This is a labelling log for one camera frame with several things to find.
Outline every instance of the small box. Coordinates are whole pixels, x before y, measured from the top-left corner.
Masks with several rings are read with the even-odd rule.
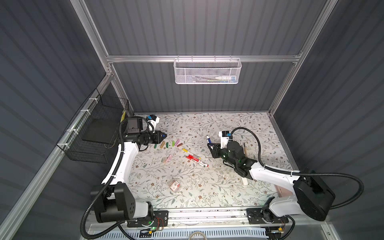
[[[181,189],[181,185],[176,179],[172,179],[172,181],[169,183],[169,187],[174,193],[180,191]]]

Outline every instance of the ventilation grille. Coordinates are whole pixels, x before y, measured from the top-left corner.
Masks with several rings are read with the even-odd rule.
[[[225,62],[179,62],[174,61],[177,84],[236,84],[241,62],[233,59]]]
[[[162,231],[152,233],[152,237],[139,237],[140,230],[126,230],[129,236],[134,239],[188,239],[189,236],[196,231],[203,232],[208,239],[211,238],[237,238],[237,237],[252,237],[252,238],[268,238],[265,235],[264,228],[257,227],[237,227],[237,228],[190,228],[190,229],[164,229]],[[100,237],[101,239],[127,239],[120,230],[113,230],[106,235]],[[196,235],[195,239],[200,239],[200,235]]]

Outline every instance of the marker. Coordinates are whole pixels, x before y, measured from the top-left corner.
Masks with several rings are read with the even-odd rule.
[[[172,154],[171,155],[169,155],[169,157],[167,158],[167,160],[165,161],[165,163],[166,162],[169,162],[169,160],[172,158]]]
[[[197,164],[199,164],[202,167],[205,167],[202,163],[197,162],[195,159],[193,159],[193,156],[191,156],[191,155],[187,156],[186,158],[188,158],[189,160],[195,161]]]
[[[209,138],[209,136],[208,136],[208,135],[207,135],[207,141],[208,141],[208,143],[212,143],[212,142],[211,142],[211,139]]]
[[[192,156],[195,156],[196,158],[201,159],[201,157],[199,157],[199,156],[196,155],[196,154],[191,153],[191,152],[188,151],[187,149],[183,148],[183,150],[184,150],[184,152],[187,152],[187,153],[191,154]]]
[[[193,160],[195,160],[195,161],[198,162],[198,163],[201,163],[204,167],[208,167],[208,166],[209,166],[209,165],[206,164],[205,162],[203,162],[203,161],[201,161],[201,160],[195,158],[195,157],[192,156],[192,155],[189,155],[188,157],[190,157],[190,156],[192,157]]]

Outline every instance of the floral tablecloth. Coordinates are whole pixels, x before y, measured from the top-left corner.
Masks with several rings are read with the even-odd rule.
[[[262,161],[268,165],[291,169],[287,156],[279,142],[267,113],[177,114],[158,115],[156,129],[168,134],[169,147],[156,149],[150,144],[139,152],[131,169],[129,189],[138,200],[151,201],[154,208],[234,207],[261,206],[270,196],[277,196],[273,184],[249,180],[242,187],[240,177],[221,159],[213,159],[207,147],[206,136],[220,143],[219,131],[231,131],[235,127],[252,130],[262,144]],[[172,147],[172,141],[183,143]],[[233,134],[233,139],[246,145],[247,155],[257,158],[257,142],[243,130]],[[186,158],[186,148],[199,155],[209,167],[202,167]],[[169,162],[166,157],[172,154]],[[170,181],[176,179],[181,190],[173,193]]]

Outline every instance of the pen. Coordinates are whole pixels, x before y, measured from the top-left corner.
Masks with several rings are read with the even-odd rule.
[[[198,159],[201,159],[201,157],[199,157],[199,156],[196,155],[196,154],[191,153],[190,151],[188,151],[188,150],[185,149],[185,148],[183,148],[183,151],[184,151],[184,152],[187,152],[187,153],[189,153],[189,154],[191,154],[192,156],[195,156],[195,157],[198,158]]]
[[[192,157],[193,160],[195,160],[196,162],[202,164],[204,167],[208,167],[209,166],[208,164],[206,164],[205,162],[195,158],[194,156],[189,155],[188,157]]]
[[[202,167],[205,167],[202,163],[197,162],[195,159],[193,159],[193,157],[191,155],[187,156],[186,158],[188,158],[189,160],[195,161],[196,163],[200,164],[200,166],[202,166]]]

